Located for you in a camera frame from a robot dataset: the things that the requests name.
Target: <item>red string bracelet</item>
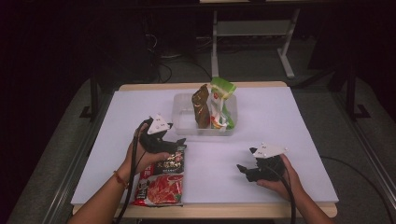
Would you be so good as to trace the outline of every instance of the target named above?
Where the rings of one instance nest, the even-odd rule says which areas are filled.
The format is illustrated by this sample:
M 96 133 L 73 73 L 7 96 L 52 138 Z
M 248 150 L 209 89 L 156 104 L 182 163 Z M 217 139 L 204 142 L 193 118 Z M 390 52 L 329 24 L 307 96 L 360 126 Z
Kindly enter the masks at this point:
M 117 182 L 119 182 L 120 184 L 122 184 L 122 185 L 124 186 L 125 189 L 128 189 L 128 185 L 129 185 L 129 184 L 127 184 L 127 183 L 119 176 L 119 174 L 117 173 L 117 171 L 114 171 L 113 174 L 114 174 L 114 176 L 116 177 Z

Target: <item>forearm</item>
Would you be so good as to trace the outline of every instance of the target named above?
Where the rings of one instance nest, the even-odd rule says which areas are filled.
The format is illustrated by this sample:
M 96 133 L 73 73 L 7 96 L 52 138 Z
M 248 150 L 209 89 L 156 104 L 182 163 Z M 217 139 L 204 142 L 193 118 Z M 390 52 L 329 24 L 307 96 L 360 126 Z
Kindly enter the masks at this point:
M 117 173 L 129 182 L 130 167 L 122 165 Z M 107 182 L 70 218 L 68 223 L 111 223 L 125 187 L 113 175 Z
M 334 223 L 309 197 L 306 192 L 295 195 L 296 207 L 307 224 L 311 223 Z

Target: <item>plastic wrapper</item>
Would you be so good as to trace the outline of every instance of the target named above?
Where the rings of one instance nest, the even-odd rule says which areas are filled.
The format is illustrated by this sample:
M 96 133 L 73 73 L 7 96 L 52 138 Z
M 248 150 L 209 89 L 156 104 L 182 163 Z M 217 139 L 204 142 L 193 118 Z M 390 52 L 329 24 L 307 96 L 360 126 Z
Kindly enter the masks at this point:
M 210 84 L 212 86 L 210 92 L 210 120 L 213 128 L 221 131 L 233 129 L 233 119 L 224 102 L 233 94 L 236 86 L 221 77 L 213 77 Z
M 201 88 L 191 97 L 192 104 L 194 106 L 195 121 L 198 124 L 198 128 L 207 128 L 210 124 L 210 112 L 207 106 L 207 98 L 209 97 L 209 91 L 207 90 L 207 84 L 201 86 Z
M 166 161 L 157 161 L 140 173 L 132 204 L 148 207 L 182 205 L 184 147 Z

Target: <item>white metal stand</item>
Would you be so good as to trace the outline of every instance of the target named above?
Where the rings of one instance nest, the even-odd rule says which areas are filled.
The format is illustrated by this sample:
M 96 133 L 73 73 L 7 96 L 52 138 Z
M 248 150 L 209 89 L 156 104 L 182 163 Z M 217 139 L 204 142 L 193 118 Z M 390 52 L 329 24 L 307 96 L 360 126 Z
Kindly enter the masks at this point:
M 284 35 L 285 44 L 278 49 L 279 59 L 285 69 L 287 78 L 294 78 L 288 57 L 289 44 L 293 36 L 300 9 L 294 10 L 291 20 L 278 21 L 218 21 L 218 12 L 213 15 L 213 49 L 212 49 L 212 77 L 219 76 L 219 62 L 217 53 L 218 36 L 232 35 Z

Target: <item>clear plastic bin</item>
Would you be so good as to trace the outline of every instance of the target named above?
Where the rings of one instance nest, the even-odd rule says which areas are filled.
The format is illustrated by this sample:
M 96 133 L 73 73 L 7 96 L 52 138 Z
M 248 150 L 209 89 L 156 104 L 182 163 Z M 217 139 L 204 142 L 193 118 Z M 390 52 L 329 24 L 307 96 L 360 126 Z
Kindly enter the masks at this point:
M 236 97 L 234 95 L 231 95 L 231 97 L 225 101 L 227 109 L 230 112 L 231 119 L 233 120 L 234 127 L 233 129 L 225 131 L 211 129 L 211 124 L 206 129 L 199 129 L 198 124 L 195 121 L 194 108 L 191 98 L 191 93 L 179 93 L 175 95 L 172 111 L 172 122 L 174 124 L 173 128 L 176 130 L 176 134 L 205 136 L 230 136 L 233 134 L 233 130 L 235 129 L 238 120 Z M 210 97 L 208 98 L 207 103 L 210 111 Z

